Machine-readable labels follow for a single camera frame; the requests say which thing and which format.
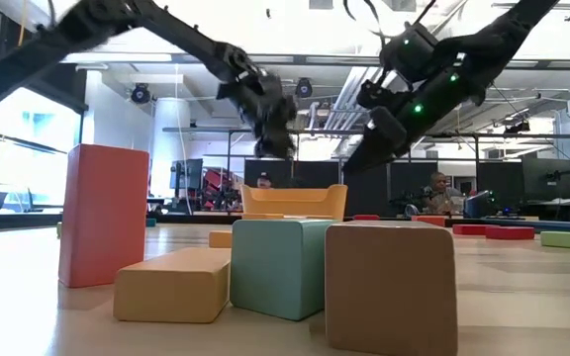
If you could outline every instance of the computer monitor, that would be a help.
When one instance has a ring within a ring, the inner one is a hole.
[[[570,160],[523,158],[522,178],[527,201],[570,198]]]

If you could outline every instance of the red mat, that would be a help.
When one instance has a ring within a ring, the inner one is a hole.
[[[485,237],[501,240],[530,240],[535,238],[535,229],[526,226],[488,226],[485,228]]]
[[[455,224],[452,226],[452,232],[462,235],[485,235],[485,229],[491,225],[487,224]]]
[[[446,216],[412,216],[413,222],[431,223],[437,226],[445,227]]]
[[[353,219],[354,219],[354,220],[372,220],[372,221],[377,221],[377,220],[380,220],[380,216],[360,214],[360,215],[353,216]]]

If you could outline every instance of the table surface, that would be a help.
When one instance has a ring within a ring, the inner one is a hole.
[[[149,228],[146,256],[206,245],[226,228]],[[55,236],[0,231],[0,355],[361,355],[327,347],[321,314],[292,322],[228,307],[207,325],[117,322],[111,286],[59,286]],[[480,236],[454,245],[459,355],[570,355],[570,250]]]

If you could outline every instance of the yellow foam block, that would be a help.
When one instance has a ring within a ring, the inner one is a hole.
[[[114,317],[124,321],[212,322],[229,298],[231,252],[187,247],[118,271]]]
[[[208,246],[211,248],[232,248],[233,232],[224,230],[210,231],[208,235]]]
[[[284,219],[284,214],[243,214],[245,220],[279,220]]]

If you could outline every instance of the window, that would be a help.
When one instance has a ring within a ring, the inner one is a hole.
[[[0,102],[0,185],[30,190],[35,205],[61,206],[67,152],[80,115],[22,88]]]
[[[76,144],[80,115],[21,88],[0,102],[0,135],[68,152]]]

